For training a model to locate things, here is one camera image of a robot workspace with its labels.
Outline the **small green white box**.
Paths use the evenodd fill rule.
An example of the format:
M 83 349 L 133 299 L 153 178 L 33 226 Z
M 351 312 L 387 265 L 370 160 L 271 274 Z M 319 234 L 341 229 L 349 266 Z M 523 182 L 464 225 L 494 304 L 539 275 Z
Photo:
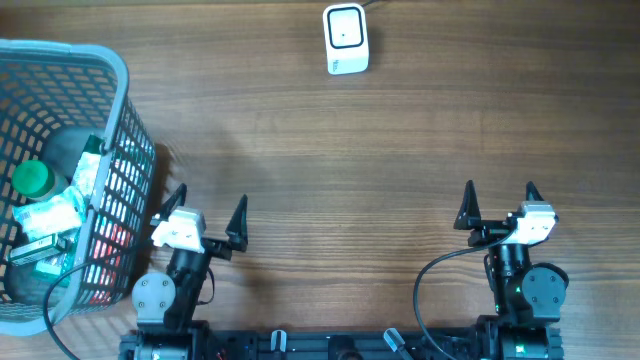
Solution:
M 22 266 L 63 253 L 66 247 L 67 241 L 64 238 L 52 234 L 12 249 L 8 255 L 8 261 L 14 266 Z

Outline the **green lid jar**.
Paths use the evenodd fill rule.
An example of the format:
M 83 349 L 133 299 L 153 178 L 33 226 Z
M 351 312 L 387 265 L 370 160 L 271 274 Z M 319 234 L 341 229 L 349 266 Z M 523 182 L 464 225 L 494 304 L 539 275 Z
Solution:
M 11 185 L 20 195 L 32 201 L 46 201 L 61 194 L 69 182 L 46 163 L 28 160 L 16 167 Z

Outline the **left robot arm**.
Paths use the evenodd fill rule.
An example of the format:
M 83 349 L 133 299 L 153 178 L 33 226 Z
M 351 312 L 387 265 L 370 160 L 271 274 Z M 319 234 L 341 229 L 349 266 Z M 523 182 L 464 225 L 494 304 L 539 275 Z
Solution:
M 206 359 L 211 331 L 206 321 L 193 319 L 203 285 L 214 275 L 214 258 L 230 260 L 248 246 L 248 197 L 242 196 L 225 229 L 225 240 L 204 235 L 203 212 L 185 206 L 187 186 L 182 183 L 152 217 L 151 242 L 173 250 L 164 272 L 143 275 L 132 290 L 137 331 L 122 337 L 121 359 Z

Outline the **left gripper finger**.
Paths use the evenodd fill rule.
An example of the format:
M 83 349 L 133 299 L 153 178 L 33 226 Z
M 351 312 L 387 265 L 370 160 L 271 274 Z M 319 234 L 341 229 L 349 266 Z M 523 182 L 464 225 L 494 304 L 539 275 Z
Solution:
M 174 210 L 183 206 L 186 201 L 187 185 L 181 183 L 175 192 L 161 205 L 158 211 L 159 220 L 167 220 Z
M 248 196 L 244 194 L 225 230 L 231 245 L 248 244 L 247 205 Z

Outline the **light green wipes packet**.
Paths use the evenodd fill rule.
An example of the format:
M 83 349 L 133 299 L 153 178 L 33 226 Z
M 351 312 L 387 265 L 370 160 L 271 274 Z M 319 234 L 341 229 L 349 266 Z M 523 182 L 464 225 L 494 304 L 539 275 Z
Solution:
M 85 202 L 74 190 L 47 201 L 14 207 L 13 218 L 29 241 L 77 229 L 84 222 Z

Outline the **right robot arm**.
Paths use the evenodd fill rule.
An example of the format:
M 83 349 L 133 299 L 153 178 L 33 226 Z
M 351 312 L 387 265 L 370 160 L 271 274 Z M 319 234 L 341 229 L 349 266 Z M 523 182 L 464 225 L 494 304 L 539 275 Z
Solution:
M 476 359 L 564 357 L 560 331 L 552 325 L 560 320 L 569 277 L 551 263 L 532 263 L 529 254 L 549 239 L 558 221 L 531 182 L 516 211 L 503 220 L 484 220 L 474 183 L 466 183 L 454 228 L 470 232 L 470 249 L 488 251 L 484 269 L 496 307 L 494 316 L 480 316 L 474 326 Z

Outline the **red white packet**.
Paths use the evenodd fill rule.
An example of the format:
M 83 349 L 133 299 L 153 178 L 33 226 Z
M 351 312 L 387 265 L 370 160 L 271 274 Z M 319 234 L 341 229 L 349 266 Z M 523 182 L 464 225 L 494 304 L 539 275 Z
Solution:
M 103 219 L 100 223 L 98 233 L 105 235 L 105 240 L 97 240 L 92 257 L 98 259 L 116 253 L 116 248 L 126 248 L 130 242 L 130 234 L 118 224 L 108 223 Z M 109 288 L 115 286 L 115 271 L 102 267 L 101 265 L 91 265 L 87 273 L 87 281 L 94 285 L 103 285 Z M 94 290 L 90 296 L 90 304 L 104 304 L 111 300 L 111 292 L 108 290 Z

